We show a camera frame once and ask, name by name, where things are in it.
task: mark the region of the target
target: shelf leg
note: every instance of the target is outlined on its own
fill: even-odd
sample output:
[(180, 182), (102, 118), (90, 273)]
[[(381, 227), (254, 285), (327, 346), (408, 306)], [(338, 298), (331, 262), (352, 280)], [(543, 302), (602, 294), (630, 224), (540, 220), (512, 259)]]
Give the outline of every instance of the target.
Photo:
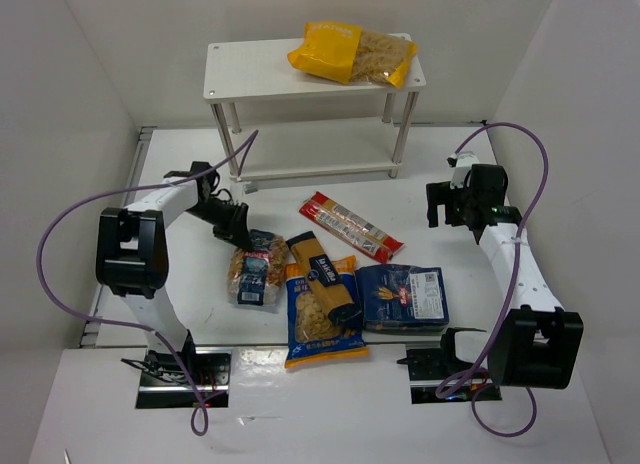
[[(418, 92), (410, 92), (407, 96), (407, 102), (404, 105), (404, 111), (402, 112), (402, 123), (400, 124), (400, 130), (398, 131), (398, 138), (396, 139), (396, 147), (393, 150), (393, 158), (391, 162), (394, 164), (400, 164), (402, 162), (402, 155), (404, 154), (404, 147), (407, 143), (407, 136), (409, 135), (409, 128), (411, 127), (411, 117), (413, 116), (413, 110), (416, 107), (418, 101)], [(398, 175), (398, 169), (392, 169), (389, 171), (389, 177), (395, 178)]]
[(382, 122), (391, 122), (391, 114), (393, 114), (393, 104), (396, 102), (396, 93), (387, 94), (387, 100), (384, 101), (384, 112), (382, 113)]
[[(211, 104), (211, 112), (213, 112), (213, 117), (218, 126), (218, 133), (220, 134), (224, 153), (229, 157), (233, 154), (233, 143), (231, 142), (231, 135), (229, 135), (229, 127), (227, 126), (227, 119), (224, 117), (222, 104)], [(229, 171), (231, 176), (238, 177), (238, 161), (236, 161), (235, 157), (229, 161)]]
[(234, 134), (240, 134), (242, 129), (240, 128), (240, 120), (238, 119), (238, 111), (236, 111), (236, 103), (229, 103), (229, 110), (231, 111), (231, 132)]

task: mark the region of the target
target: brown package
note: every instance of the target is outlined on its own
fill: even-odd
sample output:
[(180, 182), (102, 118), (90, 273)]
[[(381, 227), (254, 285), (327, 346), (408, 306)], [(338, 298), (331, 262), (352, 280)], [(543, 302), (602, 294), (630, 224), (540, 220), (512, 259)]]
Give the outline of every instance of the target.
[(287, 245), (322, 311), (334, 325), (344, 324), (361, 313), (312, 231), (289, 239)]

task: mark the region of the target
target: red spaghetti package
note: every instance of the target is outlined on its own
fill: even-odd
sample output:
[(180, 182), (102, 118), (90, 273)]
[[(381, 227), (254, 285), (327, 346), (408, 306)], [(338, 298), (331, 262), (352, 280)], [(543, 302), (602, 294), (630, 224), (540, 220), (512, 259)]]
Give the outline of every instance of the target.
[(305, 201), (300, 214), (382, 264), (404, 245), (321, 192)]

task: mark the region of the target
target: white wall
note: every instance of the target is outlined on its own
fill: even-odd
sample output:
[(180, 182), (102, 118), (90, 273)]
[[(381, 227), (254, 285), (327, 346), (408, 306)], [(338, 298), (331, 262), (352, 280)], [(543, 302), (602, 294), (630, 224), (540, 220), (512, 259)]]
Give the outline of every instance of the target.
[[(640, 0), (554, 0), (492, 121), (546, 144), (551, 175), (529, 231), (535, 253), (585, 336), (579, 369), (613, 463), (638, 462), (640, 419)], [(491, 133), (524, 208), (537, 148)]]
[[(67, 0), (138, 125), (207, 125), (210, 42), (291, 38), (307, 20), (408, 32), (427, 87), (416, 119), (493, 115), (550, 0)], [(375, 115), (382, 98), (239, 106), (241, 119)], [(397, 113), (402, 111), (397, 105)]]
[[(37, 242), (62, 208), (123, 184), (137, 134), (64, 0), (0, 0), (0, 42), (0, 449), (26, 462), (61, 349), (82, 326), (40, 289)], [(64, 223), (46, 254), (51, 284), (82, 310), (106, 204)]]

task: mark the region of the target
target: food package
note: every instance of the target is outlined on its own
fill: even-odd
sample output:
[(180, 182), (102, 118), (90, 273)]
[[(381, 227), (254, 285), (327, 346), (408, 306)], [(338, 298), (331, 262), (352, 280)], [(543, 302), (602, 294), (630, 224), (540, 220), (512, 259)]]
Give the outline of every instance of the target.
[(356, 271), (364, 328), (429, 331), (449, 324), (442, 269), (386, 264)]
[(236, 304), (273, 306), (284, 284), (287, 244), (281, 236), (257, 229), (251, 229), (249, 237), (254, 250), (238, 248), (231, 258), (229, 296)]
[[(349, 256), (332, 263), (353, 300), (357, 300), (353, 275), (355, 262), (355, 256)], [(298, 264), (289, 264), (286, 275), (289, 353), (285, 368), (304, 362), (369, 354), (359, 329), (337, 326), (327, 318), (311, 291), (306, 272)]]
[(315, 234), (305, 232), (289, 239), (287, 245), (324, 315), (337, 326), (358, 319), (362, 314), (358, 301), (345, 287)]
[(305, 201), (300, 214), (382, 264), (404, 245), (321, 192)]
[(307, 22), (304, 42), (288, 54), (301, 71), (342, 84), (356, 81), (404, 85), (415, 43), (342, 22)]

